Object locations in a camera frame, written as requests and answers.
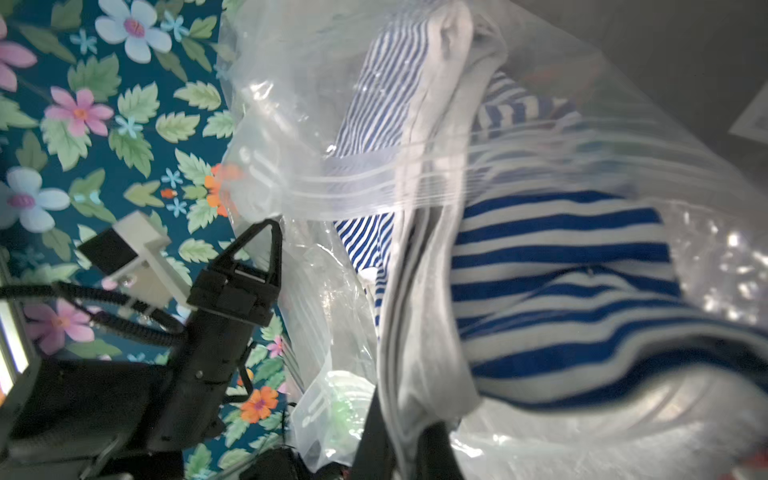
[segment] green leaf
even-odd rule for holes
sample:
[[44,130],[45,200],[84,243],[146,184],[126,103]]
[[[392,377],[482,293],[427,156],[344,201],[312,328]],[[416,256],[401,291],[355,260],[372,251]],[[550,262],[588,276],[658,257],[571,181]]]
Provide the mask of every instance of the green leaf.
[[266,358],[266,355],[269,352],[270,351],[267,350],[264,345],[261,345],[261,344],[256,345],[256,347],[250,351],[250,354],[248,355],[248,360],[245,361],[245,366],[247,368],[250,368],[256,365],[257,363],[264,360]]
[[42,237],[43,245],[56,252],[63,261],[68,262],[72,258],[72,250],[69,250],[72,239],[69,235],[54,227],[44,232]]
[[[244,386],[228,386],[227,390],[224,392],[228,396],[240,396],[240,395],[246,395],[248,392],[246,392]],[[240,408],[242,403],[231,403],[230,405],[235,406],[237,408]]]
[[136,167],[136,170],[139,170],[146,178],[149,178],[154,155],[151,150],[152,146],[144,139],[143,133],[137,132],[136,138],[133,138],[128,133],[121,135],[117,129],[112,129],[109,132],[108,143],[109,148],[129,168]]
[[123,81],[118,76],[119,71],[120,62],[114,53],[101,60],[97,60],[96,57],[90,57],[85,63],[80,60],[67,72],[69,89],[78,91],[87,88],[93,92],[95,101],[106,101],[118,93],[120,82]]
[[210,47],[219,54],[222,60],[226,62],[232,62],[235,61],[235,58],[237,58],[237,55],[234,51],[232,51],[232,48],[224,43],[212,43],[210,44]]
[[270,432],[267,435],[260,436],[255,442],[249,443],[248,446],[251,447],[255,453],[259,454],[273,449],[279,444],[280,435],[277,435],[275,432]]
[[189,57],[190,60],[194,60],[199,63],[200,66],[205,69],[205,71],[214,70],[214,68],[210,66],[208,57],[205,56],[205,48],[203,48],[203,45],[200,45],[200,43],[189,37],[185,37],[181,40],[181,47],[184,49],[187,57]]
[[119,348],[102,339],[87,343],[70,343],[66,349],[84,359],[95,359],[102,355],[118,356],[123,353]]
[[13,15],[13,9],[16,5],[22,3],[22,0],[0,0],[0,16],[8,18]]
[[16,149],[18,164],[22,167],[34,168],[40,171],[48,164],[48,155],[40,146],[40,140],[31,130],[24,132],[22,147]]
[[213,175],[210,172],[210,165],[205,163],[202,158],[195,157],[194,154],[187,155],[178,148],[174,153],[179,162],[179,170],[193,184],[205,185],[205,177]]
[[272,315],[269,326],[262,327],[261,338],[267,342],[273,342],[275,338],[283,335],[283,322],[277,315]]
[[187,140],[194,135],[194,128],[200,123],[200,115],[190,115],[184,112],[177,114],[162,114],[157,117],[154,124],[157,133],[172,144],[179,143],[179,140]]
[[0,130],[8,127],[34,128],[38,121],[19,110],[18,104],[0,94]]
[[165,0],[157,0],[157,3],[154,4],[154,10],[157,12],[158,18],[163,18],[165,12],[170,12],[176,18],[179,12],[181,12],[182,7],[184,7],[184,0],[168,0],[167,2]]
[[218,467],[222,470],[226,470],[229,467],[234,467],[241,462],[245,462],[250,456],[251,454],[245,449],[228,450],[221,456],[221,458],[219,458]]
[[275,373],[267,380],[264,385],[270,387],[272,390],[277,390],[286,381],[285,372]]
[[179,257],[186,262],[207,263],[208,260],[216,258],[217,255],[214,246],[204,240],[187,238],[179,246]]
[[253,383],[260,382],[270,378],[275,373],[278,373],[283,368],[283,359],[276,356],[273,359],[266,359],[259,368],[256,369],[256,373],[253,374]]
[[184,190],[185,200],[197,200],[208,195],[208,189],[200,185],[187,185],[182,187],[181,190]]
[[184,480],[192,480],[195,475],[203,470],[207,470],[213,458],[205,444],[198,444],[192,455],[187,459],[186,465],[184,465]]
[[115,223],[118,219],[104,206],[99,198],[103,183],[103,168],[92,171],[85,179],[75,178],[69,187],[69,199],[72,206],[82,215]]
[[83,0],[69,0],[63,4],[56,2],[51,11],[51,27],[54,30],[74,30],[80,26],[82,12]]
[[239,440],[245,431],[248,430],[249,426],[250,423],[243,419],[234,420],[232,423],[227,425],[227,430],[224,431],[224,444],[227,446],[227,448],[231,447],[233,443]]
[[158,107],[160,102],[157,101],[157,84],[154,82],[144,88],[136,85],[133,90],[129,88],[118,97],[120,115],[126,118],[133,117],[140,124],[147,123],[150,118],[157,115]]
[[[229,245],[231,245],[232,242],[234,242],[234,240],[235,240],[234,238],[229,241],[220,240],[219,247],[221,247],[221,249],[223,250],[227,248]],[[246,252],[244,249],[240,249],[235,253],[234,259],[239,260],[241,262],[247,262],[248,260],[250,260],[250,255],[248,255],[248,252]]]
[[283,424],[283,414],[281,412],[275,412],[272,415],[266,417],[264,420],[259,420],[259,425],[266,430],[274,430]]
[[184,282],[192,286],[192,277],[190,276],[190,269],[187,268],[186,265],[184,265],[184,262],[181,260],[177,260],[173,257],[165,257],[165,260],[170,264],[170,266],[176,271],[176,273],[179,274],[179,276],[184,280]]
[[216,15],[206,17],[204,20],[201,18],[195,18],[190,27],[190,37],[192,38],[210,38],[214,33],[214,27],[216,27]]
[[152,210],[152,213],[149,215],[149,223],[152,223],[152,225],[154,225],[160,232],[168,235],[168,227],[163,225],[163,221],[160,219],[160,214],[158,212]]
[[218,111],[208,117],[203,129],[204,137],[229,138],[235,130],[235,120],[228,110]]
[[82,137],[73,137],[67,126],[66,120],[52,118],[44,118],[40,123],[43,141],[48,145],[48,153],[58,155],[63,171],[73,169],[80,157],[86,158],[88,147],[91,146],[91,138],[87,134]]
[[50,30],[33,27],[32,25],[20,25],[18,30],[35,48],[42,53],[51,53],[61,60],[74,64],[74,55],[71,51],[59,43],[58,38]]
[[235,410],[229,412],[226,417],[224,417],[223,422],[224,423],[232,423],[235,420],[237,420],[238,418],[240,418],[240,410],[239,409],[235,409]]
[[169,71],[170,73],[176,75],[179,80],[181,81],[187,81],[187,72],[184,71],[184,68],[181,66],[181,60],[179,60],[179,56],[173,53],[172,51],[169,51],[168,53],[163,53],[162,51],[154,51],[154,55],[157,57],[157,61],[160,62],[160,66],[164,68],[166,71]]
[[198,228],[205,228],[218,216],[216,207],[212,207],[207,200],[201,198],[190,207],[187,214],[187,231],[194,233]]
[[237,11],[243,5],[244,0],[222,0],[221,8],[224,14],[233,21],[237,17]]
[[153,180],[146,184],[133,184],[123,193],[123,197],[137,207],[162,207],[165,204],[152,193],[160,187],[159,180]]
[[174,98],[180,98],[189,102],[193,107],[214,111],[221,105],[221,95],[212,84],[204,84],[202,81],[197,83],[187,82],[183,88],[174,92]]
[[67,282],[69,278],[80,269],[74,263],[60,263],[51,266],[50,263],[43,263],[34,269],[26,269],[22,272],[22,283],[48,284],[53,282]]
[[155,365],[166,365],[168,363],[168,355],[169,353],[158,353],[152,363]]
[[94,229],[86,227],[85,225],[78,225],[78,234],[80,235],[80,240],[74,240],[72,242],[74,244],[74,256],[77,257],[80,268],[89,270],[93,264],[80,250],[78,250],[78,248],[91,238],[96,237],[96,232]]
[[85,243],[91,238],[96,237],[96,230],[86,227],[85,225],[78,225],[78,235],[80,235],[80,241]]

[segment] white flower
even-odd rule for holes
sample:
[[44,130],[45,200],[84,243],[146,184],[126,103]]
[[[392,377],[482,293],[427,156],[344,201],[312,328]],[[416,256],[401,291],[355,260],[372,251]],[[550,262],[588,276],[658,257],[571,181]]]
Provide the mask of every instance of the white flower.
[[134,0],[131,10],[123,0],[99,0],[98,5],[108,17],[96,18],[96,32],[109,44],[125,41],[125,53],[137,63],[149,63],[157,51],[170,51],[170,35],[152,28],[157,22],[157,12],[144,0]]
[[0,230],[21,219],[22,227],[32,233],[47,232],[56,224],[46,210],[69,207],[69,195],[58,188],[40,190],[43,179],[31,168],[13,167],[6,176],[8,184],[0,182]]

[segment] folded clothing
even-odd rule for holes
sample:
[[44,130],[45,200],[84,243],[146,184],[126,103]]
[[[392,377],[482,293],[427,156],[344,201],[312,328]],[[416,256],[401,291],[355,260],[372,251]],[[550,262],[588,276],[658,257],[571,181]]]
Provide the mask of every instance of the folded clothing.
[[[596,406],[693,364],[768,389],[768,337],[683,301],[656,212],[562,181],[563,166],[611,166],[572,105],[498,71],[505,46],[490,19],[463,2],[431,6],[373,43],[337,142],[346,156],[450,139],[430,147],[445,152],[436,164],[400,159],[403,211],[336,224],[353,266],[375,277],[379,394],[402,473],[421,431],[470,412],[478,394],[534,410]],[[557,154],[521,148],[521,128],[562,139]],[[494,147],[457,154],[470,137]],[[408,208],[413,178],[435,165],[445,189],[482,188]]]

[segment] light blue flower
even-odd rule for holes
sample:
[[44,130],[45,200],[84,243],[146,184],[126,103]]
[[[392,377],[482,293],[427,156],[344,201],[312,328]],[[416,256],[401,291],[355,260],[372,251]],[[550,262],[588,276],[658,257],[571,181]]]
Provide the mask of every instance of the light blue flower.
[[184,27],[183,25],[184,17],[182,15],[179,15],[174,19],[174,16],[171,15],[168,10],[166,10],[165,20],[160,23],[160,29],[162,31],[173,31],[176,41],[181,41],[182,36],[186,37],[190,34],[190,29]]
[[178,198],[174,198],[174,203],[168,204],[165,207],[172,211],[176,218],[179,217],[179,214],[187,214],[187,202],[180,202]]
[[230,71],[228,69],[222,68],[219,65],[214,65],[214,70],[216,71],[216,78],[229,81]]
[[45,258],[45,255],[30,246],[27,247],[24,252],[11,252],[11,257],[16,260],[18,268],[23,270],[27,265],[31,266],[32,268],[39,267],[40,262]]
[[118,115],[114,118],[114,121],[120,125],[120,128],[118,128],[118,133],[120,135],[129,134],[131,138],[136,138],[136,135],[144,129],[144,126],[136,124],[136,121],[133,117],[128,117],[126,120]]
[[85,55],[88,53],[88,50],[96,55],[96,41],[98,40],[96,37],[89,37],[85,33],[85,28],[81,28],[77,35],[69,35],[69,41],[73,45],[80,45],[80,55]]
[[170,184],[171,188],[176,188],[177,185],[184,183],[184,180],[181,180],[181,174],[179,171],[176,170],[175,172],[172,172],[170,171],[170,168],[165,169],[165,175],[160,177],[160,179],[163,182]]

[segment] white plastic piece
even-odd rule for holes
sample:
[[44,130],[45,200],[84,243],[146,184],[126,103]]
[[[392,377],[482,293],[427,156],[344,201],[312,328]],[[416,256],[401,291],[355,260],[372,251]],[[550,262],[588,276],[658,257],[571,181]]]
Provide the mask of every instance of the white plastic piece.
[[137,257],[108,278],[116,283],[130,280],[126,286],[131,295],[157,308],[164,308],[173,298],[180,306],[189,309],[190,287],[161,253],[170,245],[170,237],[139,211],[123,217],[112,229]]

